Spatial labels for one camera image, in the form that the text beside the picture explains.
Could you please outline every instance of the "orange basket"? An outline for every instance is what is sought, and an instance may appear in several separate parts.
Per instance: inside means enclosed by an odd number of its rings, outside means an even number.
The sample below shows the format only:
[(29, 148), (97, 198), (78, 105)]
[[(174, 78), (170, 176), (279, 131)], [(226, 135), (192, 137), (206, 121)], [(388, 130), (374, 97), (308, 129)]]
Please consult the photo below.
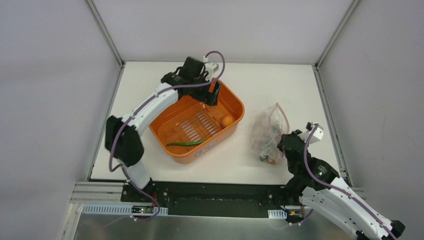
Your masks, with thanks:
[[(242, 101), (221, 81), (218, 104), (208, 106), (190, 96), (163, 111), (151, 124), (150, 130), (166, 153), (177, 163), (189, 164), (231, 136), (245, 114)], [(222, 128), (220, 121), (231, 115), (235, 121)], [(191, 143), (205, 140), (197, 146), (167, 146), (169, 143)]]

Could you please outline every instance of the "white table surface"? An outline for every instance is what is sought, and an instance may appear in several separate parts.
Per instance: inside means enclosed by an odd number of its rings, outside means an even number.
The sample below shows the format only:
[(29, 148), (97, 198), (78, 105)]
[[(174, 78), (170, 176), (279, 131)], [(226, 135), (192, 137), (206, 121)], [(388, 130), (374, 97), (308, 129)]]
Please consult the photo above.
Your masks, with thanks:
[[(127, 62), (113, 103), (111, 114), (120, 117), (143, 101), (168, 72), (182, 62)], [(287, 162), (268, 164), (250, 156), (250, 134), (255, 116), (275, 103), (284, 110), (290, 131), (305, 131), (307, 122), (319, 122), (324, 137), (309, 147), (312, 156), (327, 161), (339, 171), (326, 117), (310, 65), (228, 63), (220, 78), (243, 102), (244, 117), (235, 133), (190, 164), (176, 163), (165, 153), (150, 129), (141, 137), (142, 157), (150, 177), (155, 181), (286, 184), (292, 174)], [(110, 153), (102, 139), (91, 178), (124, 180), (119, 169), (109, 172)]]

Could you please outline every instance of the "gray wall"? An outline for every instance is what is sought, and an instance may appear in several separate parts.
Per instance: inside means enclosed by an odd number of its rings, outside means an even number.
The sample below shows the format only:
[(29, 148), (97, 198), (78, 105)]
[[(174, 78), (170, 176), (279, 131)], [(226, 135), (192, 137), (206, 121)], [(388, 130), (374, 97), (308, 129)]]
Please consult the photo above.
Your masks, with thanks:
[(0, 2), (0, 239), (56, 239), (116, 82), (84, 1)]
[(321, 78), (353, 182), (422, 239), (424, 3), (362, 1)]
[(125, 61), (315, 63), (351, 0), (95, 0)]

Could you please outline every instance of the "metal sheet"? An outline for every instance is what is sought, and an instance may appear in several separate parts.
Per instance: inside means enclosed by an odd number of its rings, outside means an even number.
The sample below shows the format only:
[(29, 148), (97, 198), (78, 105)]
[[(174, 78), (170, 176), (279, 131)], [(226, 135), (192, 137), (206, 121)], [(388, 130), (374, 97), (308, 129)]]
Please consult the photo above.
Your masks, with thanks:
[(162, 216), (134, 222), (115, 215), (82, 214), (74, 240), (349, 240), (340, 228), (318, 213), (300, 227), (282, 219)]

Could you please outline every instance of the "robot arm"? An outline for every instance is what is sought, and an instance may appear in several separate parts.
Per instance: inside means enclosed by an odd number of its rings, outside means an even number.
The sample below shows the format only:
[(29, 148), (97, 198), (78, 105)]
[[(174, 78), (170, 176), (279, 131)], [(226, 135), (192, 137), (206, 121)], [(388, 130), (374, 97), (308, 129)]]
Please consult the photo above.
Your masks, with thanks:
[[(305, 165), (304, 150), (308, 147), (305, 141), (312, 132), (309, 143), (318, 142), (323, 137), (322, 127), (318, 126), (312, 131), (315, 124), (317, 123), (308, 123), (307, 132), (296, 130), (281, 137), (278, 148), (284, 152), (288, 171), (294, 175), (282, 189), (284, 197), (290, 204), (301, 203), (311, 207), (339, 226), (352, 239), (394, 239), (388, 231), (396, 238), (399, 237), (405, 229), (400, 221), (391, 221), (372, 209), (346, 184), (334, 168), (327, 162), (312, 157), (306, 150), (307, 165), (311, 173), (318, 180), (333, 187), (322, 185), (311, 177)], [(380, 223), (370, 212), (378, 217)]]
[(217, 63), (209, 62), (207, 58), (200, 61), (188, 57), (182, 67), (163, 76), (158, 87), (137, 107), (119, 118), (112, 115), (107, 119), (104, 145), (113, 152), (127, 177), (139, 188), (144, 188), (150, 181), (140, 161), (144, 154), (140, 139), (144, 131), (183, 96), (191, 96), (210, 106), (216, 105), (221, 84), (216, 82), (213, 91), (209, 92), (209, 83), (218, 68)]

